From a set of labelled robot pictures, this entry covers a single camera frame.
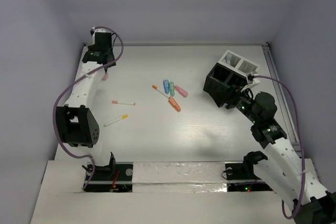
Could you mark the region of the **pink capped highlighter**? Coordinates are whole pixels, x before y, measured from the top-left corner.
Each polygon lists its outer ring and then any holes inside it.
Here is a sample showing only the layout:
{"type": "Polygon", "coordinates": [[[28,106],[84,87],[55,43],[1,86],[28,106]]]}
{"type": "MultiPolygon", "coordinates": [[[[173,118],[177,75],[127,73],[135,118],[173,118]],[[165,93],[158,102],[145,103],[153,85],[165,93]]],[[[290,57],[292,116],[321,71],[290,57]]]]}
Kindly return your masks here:
{"type": "Polygon", "coordinates": [[[101,80],[106,81],[108,77],[109,77],[108,73],[105,73],[101,80]]]}

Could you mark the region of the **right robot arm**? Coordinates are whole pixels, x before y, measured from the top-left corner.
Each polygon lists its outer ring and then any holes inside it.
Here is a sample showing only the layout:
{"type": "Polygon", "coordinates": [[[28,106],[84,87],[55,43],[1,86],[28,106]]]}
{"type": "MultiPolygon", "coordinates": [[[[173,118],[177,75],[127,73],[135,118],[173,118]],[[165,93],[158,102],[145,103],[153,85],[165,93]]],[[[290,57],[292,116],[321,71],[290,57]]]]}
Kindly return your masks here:
{"type": "Polygon", "coordinates": [[[227,109],[236,108],[252,122],[251,132],[262,151],[246,155],[241,171],[248,178],[263,180],[282,200],[285,218],[295,223],[334,223],[335,193],[306,169],[303,156],[292,147],[275,120],[274,97],[260,92],[251,97],[242,87],[231,86],[225,94],[227,109]]]}

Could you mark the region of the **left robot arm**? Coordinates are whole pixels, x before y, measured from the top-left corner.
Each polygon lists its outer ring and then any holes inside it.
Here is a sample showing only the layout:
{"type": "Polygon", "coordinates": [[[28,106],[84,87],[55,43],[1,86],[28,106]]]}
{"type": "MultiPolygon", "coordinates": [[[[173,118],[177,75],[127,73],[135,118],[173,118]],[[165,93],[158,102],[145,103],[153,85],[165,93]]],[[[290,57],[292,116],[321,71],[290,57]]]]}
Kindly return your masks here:
{"type": "Polygon", "coordinates": [[[94,27],[90,31],[92,44],[85,44],[76,73],[76,82],[64,105],[54,110],[54,130],[58,142],[71,147],[92,148],[98,141],[100,129],[90,107],[98,85],[108,72],[106,65],[114,61],[114,32],[105,27],[94,27]]]}

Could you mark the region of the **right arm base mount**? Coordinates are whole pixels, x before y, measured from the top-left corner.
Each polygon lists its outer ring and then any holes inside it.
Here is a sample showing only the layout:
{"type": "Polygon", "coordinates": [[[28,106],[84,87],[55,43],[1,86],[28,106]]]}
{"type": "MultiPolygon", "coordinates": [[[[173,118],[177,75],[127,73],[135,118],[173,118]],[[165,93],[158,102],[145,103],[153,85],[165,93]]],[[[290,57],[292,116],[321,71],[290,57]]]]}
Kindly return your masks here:
{"type": "Polygon", "coordinates": [[[271,187],[253,173],[244,162],[225,163],[221,176],[226,180],[228,192],[272,191],[271,187]]]}

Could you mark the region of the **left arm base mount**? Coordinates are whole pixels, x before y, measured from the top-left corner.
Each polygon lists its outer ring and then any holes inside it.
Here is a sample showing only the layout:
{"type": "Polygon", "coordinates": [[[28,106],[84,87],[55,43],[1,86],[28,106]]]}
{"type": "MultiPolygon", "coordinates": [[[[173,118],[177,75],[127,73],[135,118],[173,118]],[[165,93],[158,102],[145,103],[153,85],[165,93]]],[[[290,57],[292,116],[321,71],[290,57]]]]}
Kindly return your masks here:
{"type": "Polygon", "coordinates": [[[131,193],[133,191],[133,163],[116,163],[114,172],[108,166],[96,168],[85,187],[88,193],[131,193]]]}

